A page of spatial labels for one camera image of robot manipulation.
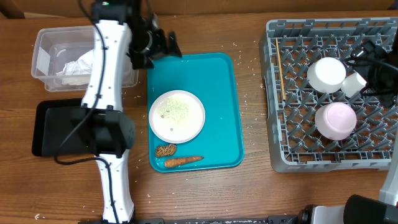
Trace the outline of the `white cup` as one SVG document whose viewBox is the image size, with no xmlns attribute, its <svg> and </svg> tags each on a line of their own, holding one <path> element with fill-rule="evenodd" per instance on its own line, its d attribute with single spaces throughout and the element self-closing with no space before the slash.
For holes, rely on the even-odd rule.
<svg viewBox="0 0 398 224">
<path fill-rule="evenodd" d="M 358 72 L 355 72 L 344 79 L 341 90 L 348 98 L 351 98 L 357 91 L 362 90 L 366 84 L 367 81 Z"/>
</svg>

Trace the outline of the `pink white bowl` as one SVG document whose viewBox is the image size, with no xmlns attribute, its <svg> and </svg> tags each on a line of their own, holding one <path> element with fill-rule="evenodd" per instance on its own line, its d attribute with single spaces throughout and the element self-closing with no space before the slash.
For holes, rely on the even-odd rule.
<svg viewBox="0 0 398 224">
<path fill-rule="evenodd" d="M 354 110 L 344 103 L 322 106 L 315 114 L 315 126 L 324 137 L 331 140 L 347 138 L 357 123 Z"/>
</svg>

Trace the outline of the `white napkin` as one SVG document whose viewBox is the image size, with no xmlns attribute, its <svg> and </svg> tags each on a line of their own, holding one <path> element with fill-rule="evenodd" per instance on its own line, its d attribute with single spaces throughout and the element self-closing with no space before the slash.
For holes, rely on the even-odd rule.
<svg viewBox="0 0 398 224">
<path fill-rule="evenodd" d="M 93 67 L 94 52 L 88 51 L 79 57 L 76 61 L 65 64 L 61 72 L 57 72 L 57 76 L 63 76 L 63 85 L 86 85 L 90 80 L 90 75 Z"/>
</svg>

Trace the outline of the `wooden chopstick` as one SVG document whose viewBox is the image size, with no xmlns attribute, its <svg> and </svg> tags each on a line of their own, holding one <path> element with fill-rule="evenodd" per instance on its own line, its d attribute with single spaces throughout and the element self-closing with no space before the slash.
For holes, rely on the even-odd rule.
<svg viewBox="0 0 398 224">
<path fill-rule="evenodd" d="M 279 48 L 279 40 L 276 37 L 275 38 L 275 47 L 276 47 L 276 52 L 277 52 L 277 63 L 279 67 L 279 78 L 280 78 L 280 86 L 281 86 L 281 94 L 282 94 L 282 100 L 285 101 L 285 88 L 284 88 L 284 76 L 283 76 L 283 71 L 282 71 L 282 62 L 281 62 L 281 57 L 280 57 L 280 48 Z"/>
</svg>

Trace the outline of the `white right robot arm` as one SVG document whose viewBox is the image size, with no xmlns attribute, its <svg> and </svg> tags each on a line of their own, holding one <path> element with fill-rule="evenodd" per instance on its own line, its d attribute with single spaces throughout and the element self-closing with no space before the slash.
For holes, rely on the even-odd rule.
<svg viewBox="0 0 398 224">
<path fill-rule="evenodd" d="M 386 108 L 397 104 L 397 38 L 386 52 L 371 41 L 363 43 L 344 63 L 355 68 L 367 84 L 359 93 L 375 96 Z M 397 142 L 386 181 L 377 200 L 352 195 L 344 205 L 308 205 L 292 223 L 397 223 Z"/>
</svg>

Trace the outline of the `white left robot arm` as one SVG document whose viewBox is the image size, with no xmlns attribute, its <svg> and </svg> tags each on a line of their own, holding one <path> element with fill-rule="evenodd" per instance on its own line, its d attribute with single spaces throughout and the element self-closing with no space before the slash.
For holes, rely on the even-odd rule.
<svg viewBox="0 0 398 224">
<path fill-rule="evenodd" d="M 123 112 L 125 58 L 134 69 L 153 69 L 154 60 L 181 57 L 175 32 L 166 34 L 155 14 L 141 14 L 140 1 L 94 1 L 84 15 L 94 26 L 93 67 L 79 108 L 68 113 L 73 129 L 53 154 L 57 164 L 96 162 L 104 199 L 100 223 L 134 223 L 129 189 L 129 151 L 135 125 Z"/>
</svg>

